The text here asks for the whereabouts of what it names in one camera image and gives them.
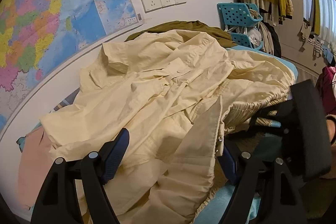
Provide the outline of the person's right hand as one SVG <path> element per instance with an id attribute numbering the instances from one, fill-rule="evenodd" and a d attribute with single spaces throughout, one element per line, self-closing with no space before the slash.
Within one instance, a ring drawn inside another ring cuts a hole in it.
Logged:
<path id="1" fill-rule="evenodd" d="M 327 130 L 329 133 L 330 144 L 334 145 L 335 144 L 335 131 L 336 131 L 335 115 L 327 115 L 326 124 L 327 124 Z"/>

